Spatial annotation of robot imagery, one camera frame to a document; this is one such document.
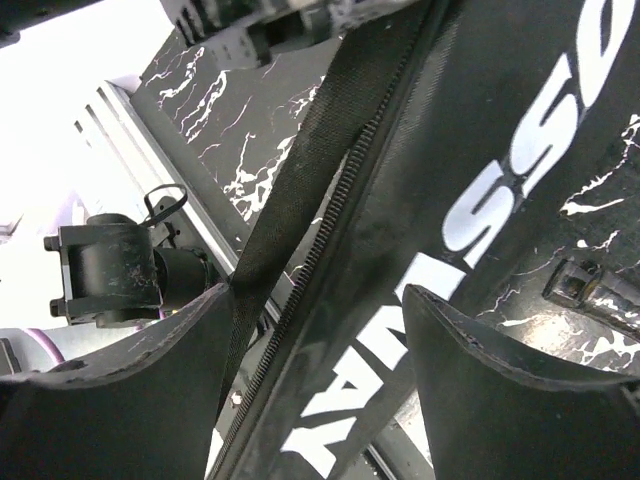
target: purple cable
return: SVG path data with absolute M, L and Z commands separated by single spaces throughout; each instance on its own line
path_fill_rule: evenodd
M 56 365 L 60 365 L 62 362 L 64 362 L 64 355 L 62 355 L 62 352 L 56 346 L 56 344 L 53 343 L 53 340 L 49 338 L 49 335 L 44 333 L 42 330 L 38 330 L 37 328 L 24 328 L 22 329 L 22 331 L 33 338 L 38 343 L 38 345 L 40 345 L 44 349 L 44 351 L 47 352 L 47 355 L 49 355 L 49 358 L 53 360 L 53 363 L 55 363 Z

